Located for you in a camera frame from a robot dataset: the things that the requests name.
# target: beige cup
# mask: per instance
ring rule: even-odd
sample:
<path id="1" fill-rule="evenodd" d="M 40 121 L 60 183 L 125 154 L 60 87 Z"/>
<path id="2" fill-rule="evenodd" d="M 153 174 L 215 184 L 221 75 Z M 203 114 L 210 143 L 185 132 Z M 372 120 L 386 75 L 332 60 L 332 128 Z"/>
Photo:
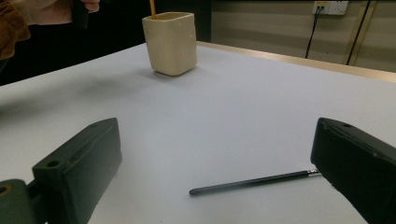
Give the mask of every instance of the beige cup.
<path id="1" fill-rule="evenodd" d="M 197 64 L 194 14 L 166 12 L 156 17 L 142 19 L 151 67 L 179 76 Z"/>

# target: white table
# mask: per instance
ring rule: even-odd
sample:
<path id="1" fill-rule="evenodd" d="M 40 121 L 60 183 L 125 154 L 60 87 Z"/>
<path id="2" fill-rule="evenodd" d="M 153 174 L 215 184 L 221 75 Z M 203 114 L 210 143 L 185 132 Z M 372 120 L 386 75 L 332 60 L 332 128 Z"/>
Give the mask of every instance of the white table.
<path id="1" fill-rule="evenodd" d="M 145 45 L 0 88 L 0 179 L 118 118 L 123 162 L 90 223 L 365 223 L 323 177 L 202 197 L 189 190 L 314 168 L 317 120 L 396 146 L 396 83 L 198 48 L 181 77 Z"/>

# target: cable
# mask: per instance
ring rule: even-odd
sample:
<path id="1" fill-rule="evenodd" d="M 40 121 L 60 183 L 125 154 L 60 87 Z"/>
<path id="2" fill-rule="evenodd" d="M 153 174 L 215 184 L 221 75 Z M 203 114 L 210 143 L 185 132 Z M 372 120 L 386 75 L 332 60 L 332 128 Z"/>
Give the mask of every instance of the cable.
<path id="1" fill-rule="evenodd" d="M 323 7 L 317 7 L 317 11 L 315 12 L 315 18 L 314 18 L 314 27 L 312 29 L 312 34 L 311 38 L 309 38 L 308 46 L 306 47 L 306 53 L 305 53 L 305 58 L 308 58 L 309 50 L 311 49 L 311 42 L 312 42 L 312 37 L 314 36 L 315 28 L 317 27 L 317 22 L 319 19 L 320 11 L 323 9 Z"/>

